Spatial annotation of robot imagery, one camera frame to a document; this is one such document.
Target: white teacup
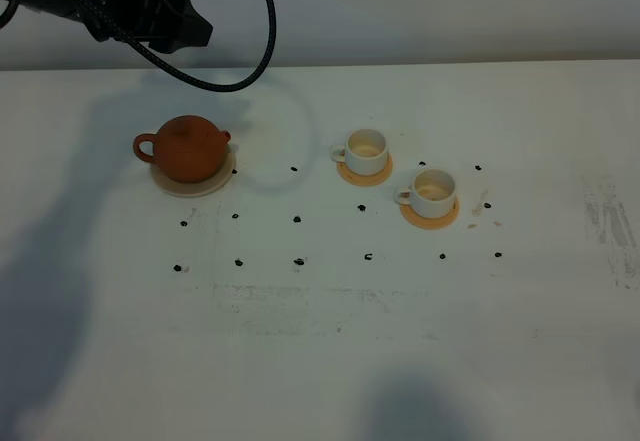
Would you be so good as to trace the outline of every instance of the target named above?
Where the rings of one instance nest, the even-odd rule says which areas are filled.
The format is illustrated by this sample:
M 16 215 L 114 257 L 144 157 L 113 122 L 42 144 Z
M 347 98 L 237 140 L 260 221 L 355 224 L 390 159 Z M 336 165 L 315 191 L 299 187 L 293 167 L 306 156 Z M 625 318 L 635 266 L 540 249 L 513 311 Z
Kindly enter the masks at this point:
M 373 176 L 387 165 L 389 147 L 384 135 L 375 129 L 359 129 L 349 136 L 344 146 L 331 148 L 331 159 L 345 163 L 350 171 Z
M 396 191 L 396 202 L 410 205 L 423 218 L 441 218 L 453 208 L 457 190 L 455 179 L 446 171 L 425 169 L 411 186 Z

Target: saucer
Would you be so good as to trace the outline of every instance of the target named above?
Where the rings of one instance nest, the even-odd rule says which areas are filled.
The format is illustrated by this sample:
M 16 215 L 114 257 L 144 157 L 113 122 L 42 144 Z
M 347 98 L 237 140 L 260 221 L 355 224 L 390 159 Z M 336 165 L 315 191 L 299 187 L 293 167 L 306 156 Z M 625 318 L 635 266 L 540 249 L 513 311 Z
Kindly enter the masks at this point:
M 442 229 L 449 226 L 458 217 L 458 213 L 460 212 L 460 201 L 458 200 L 458 198 L 456 198 L 451 211 L 449 211 L 441 218 L 423 218 L 422 216 L 416 214 L 416 212 L 408 204 L 401 205 L 400 212 L 402 213 L 402 216 L 404 216 L 404 219 L 409 221 L 414 226 L 417 226 L 418 228 Z
M 377 186 L 378 184 L 382 184 L 385 182 L 389 176 L 391 176 L 391 171 L 393 171 L 393 160 L 391 159 L 391 155 L 387 158 L 387 164 L 384 169 L 379 173 L 373 174 L 371 176 L 361 176 L 359 174 L 354 173 L 345 163 L 336 163 L 338 165 L 338 173 L 342 176 L 347 183 L 353 184 L 354 186 L 361 187 L 370 187 Z
M 155 164 L 151 165 L 151 178 L 167 194 L 179 198 L 197 198 L 214 193 L 227 184 L 233 175 L 235 167 L 236 157 L 227 147 L 227 157 L 224 160 L 224 164 L 213 176 L 204 181 L 199 183 L 178 183 L 169 179 Z

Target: white table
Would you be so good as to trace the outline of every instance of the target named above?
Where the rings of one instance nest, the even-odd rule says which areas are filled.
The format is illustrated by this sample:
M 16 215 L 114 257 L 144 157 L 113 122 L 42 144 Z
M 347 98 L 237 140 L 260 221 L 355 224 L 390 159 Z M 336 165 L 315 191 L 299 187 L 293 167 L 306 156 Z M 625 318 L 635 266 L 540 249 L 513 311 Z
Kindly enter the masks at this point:
M 639 100 L 636 61 L 0 74 L 0 439 L 637 439 Z M 182 114 L 238 147 L 206 198 L 131 150 Z M 362 126 L 379 187 L 328 159 Z M 393 202 L 421 161 L 448 229 Z

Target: teapot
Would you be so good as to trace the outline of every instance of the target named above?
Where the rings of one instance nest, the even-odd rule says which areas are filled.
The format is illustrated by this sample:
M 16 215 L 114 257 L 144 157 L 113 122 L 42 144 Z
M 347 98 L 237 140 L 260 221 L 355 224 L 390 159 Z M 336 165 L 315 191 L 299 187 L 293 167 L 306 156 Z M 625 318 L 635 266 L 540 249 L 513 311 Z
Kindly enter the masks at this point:
M 198 183 L 211 177 L 227 156 L 231 135 L 200 116 L 180 116 L 167 121 L 156 134 L 140 134 L 133 152 L 145 163 L 155 164 L 178 183 Z M 153 144 L 153 155 L 140 144 Z

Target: stain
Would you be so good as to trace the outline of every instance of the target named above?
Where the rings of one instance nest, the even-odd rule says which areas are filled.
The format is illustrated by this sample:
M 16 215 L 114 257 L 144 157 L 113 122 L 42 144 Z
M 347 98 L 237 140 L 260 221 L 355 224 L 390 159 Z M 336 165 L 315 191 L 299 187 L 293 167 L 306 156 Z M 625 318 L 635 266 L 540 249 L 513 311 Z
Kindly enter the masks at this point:
M 587 239 L 605 251 L 615 285 L 640 284 L 640 254 L 614 178 L 582 176 L 582 190 Z
M 222 202 L 219 202 L 218 205 L 216 206 L 216 215 L 215 215 L 215 221 L 214 221 L 214 227 L 213 227 L 213 232 L 215 234 L 215 237 L 213 239 L 213 243 L 211 246 L 211 251 L 212 252 L 216 252 L 216 246 L 218 245 L 218 239 L 220 238 L 220 236 L 218 236 L 220 234 L 220 210 L 222 209 Z
M 476 204 L 476 207 L 471 210 L 472 215 L 478 217 L 480 216 L 480 214 L 482 214 L 483 203 L 488 194 L 489 194 L 488 189 L 485 189 L 482 192 L 482 194 L 480 195 L 480 201 L 478 201 L 478 204 Z
M 336 329 L 366 338 L 381 335 L 375 326 L 367 326 L 370 316 L 378 319 L 424 313 L 437 300 L 427 291 L 323 287 L 320 284 L 237 285 L 215 284 L 209 289 L 218 317 L 211 329 L 217 333 L 250 333 L 258 336 L 336 336 Z M 238 306 L 240 312 L 233 314 Z M 347 329 L 355 321 L 354 329 Z M 412 323 L 397 336 L 420 339 L 425 327 Z M 395 334 L 385 331 L 382 334 Z
M 198 212 L 197 208 L 191 208 L 191 213 L 187 216 L 187 219 L 189 221 L 193 221 L 193 217 L 196 215 L 196 213 Z M 188 223 L 186 221 L 181 221 L 180 222 L 180 226 L 186 226 Z

